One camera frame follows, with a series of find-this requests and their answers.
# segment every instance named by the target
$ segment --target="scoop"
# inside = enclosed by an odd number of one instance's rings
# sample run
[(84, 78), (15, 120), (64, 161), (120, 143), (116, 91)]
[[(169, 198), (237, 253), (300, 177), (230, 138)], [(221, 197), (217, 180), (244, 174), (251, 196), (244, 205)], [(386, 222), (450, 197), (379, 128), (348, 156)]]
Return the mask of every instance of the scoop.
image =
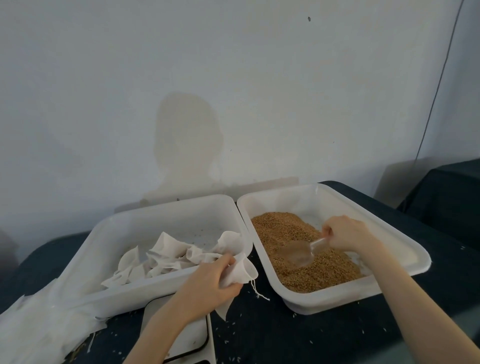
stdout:
[(295, 266), (304, 267), (312, 263), (315, 259), (315, 254), (328, 249), (328, 240), (321, 238), (314, 242), (306, 242), (303, 240), (297, 240), (290, 242), (287, 246), (284, 246), (278, 250), (278, 254), (288, 260)]

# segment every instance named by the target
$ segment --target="person's right forearm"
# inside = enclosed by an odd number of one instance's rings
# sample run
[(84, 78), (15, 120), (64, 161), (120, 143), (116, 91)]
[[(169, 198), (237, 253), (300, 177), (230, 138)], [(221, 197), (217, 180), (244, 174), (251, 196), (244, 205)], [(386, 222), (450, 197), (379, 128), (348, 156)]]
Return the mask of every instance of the person's right forearm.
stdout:
[(480, 350), (379, 242), (359, 254), (372, 270), (419, 363), (480, 363)]

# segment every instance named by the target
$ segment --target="dark table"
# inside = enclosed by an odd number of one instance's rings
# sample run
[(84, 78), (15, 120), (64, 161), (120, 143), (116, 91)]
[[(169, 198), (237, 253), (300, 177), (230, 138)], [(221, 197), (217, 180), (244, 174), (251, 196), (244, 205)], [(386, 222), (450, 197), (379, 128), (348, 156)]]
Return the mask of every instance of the dark table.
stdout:
[(480, 251), (480, 159), (429, 171), (398, 210)]
[[(479, 345), (480, 253), (344, 184), (323, 183), (427, 249), (432, 267), (415, 280)], [(87, 235), (59, 238), (35, 250), (0, 284), (0, 312), (58, 277)], [(413, 362), (381, 294), (315, 315), (294, 316), (270, 287), (255, 249), (249, 259), (259, 272), (258, 292), (270, 301), (256, 298), (245, 285), (230, 307), (228, 322), (212, 313), (219, 364), (233, 356), (252, 364)], [(46, 261), (47, 270), (39, 265)], [(143, 309), (110, 319), (108, 328), (96, 334), (90, 353), (85, 345), (74, 362), (121, 363), (139, 336), (142, 315)]]

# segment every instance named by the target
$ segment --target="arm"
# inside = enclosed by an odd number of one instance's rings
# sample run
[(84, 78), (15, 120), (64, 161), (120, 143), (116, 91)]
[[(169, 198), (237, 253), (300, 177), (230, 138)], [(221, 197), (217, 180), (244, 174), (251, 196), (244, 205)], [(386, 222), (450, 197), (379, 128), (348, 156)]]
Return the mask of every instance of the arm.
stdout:
[(207, 315), (223, 302), (238, 296), (242, 284), (224, 289), (218, 281), (224, 269), (235, 263), (225, 254), (214, 263), (202, 263), (178, 292), (150, 319), (123, 364), (159, 364), (190, 322)]
[(333, 248), (354, 251), (372, 270), (419, 363), (480, 363), (480, 350), (408, 275), (361, 221), (333, 217), (323, 226)]

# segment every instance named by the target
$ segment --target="brown seed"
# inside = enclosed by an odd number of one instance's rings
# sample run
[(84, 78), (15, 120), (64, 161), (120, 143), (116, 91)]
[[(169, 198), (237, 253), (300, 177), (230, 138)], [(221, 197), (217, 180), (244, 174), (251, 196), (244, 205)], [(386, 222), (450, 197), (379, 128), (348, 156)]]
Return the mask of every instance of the brown seed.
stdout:
[(363, 277), (358, 265), (348, 255), (327, 249), (315, 256), (312, 264), (295, 267), (277, 254), (277, 250), (295, 240), (312, 242), (322, 233), (297, 215), (267, 212), (252, 219), (270, 262), (280, 282), (289, 290), (310, 293)]

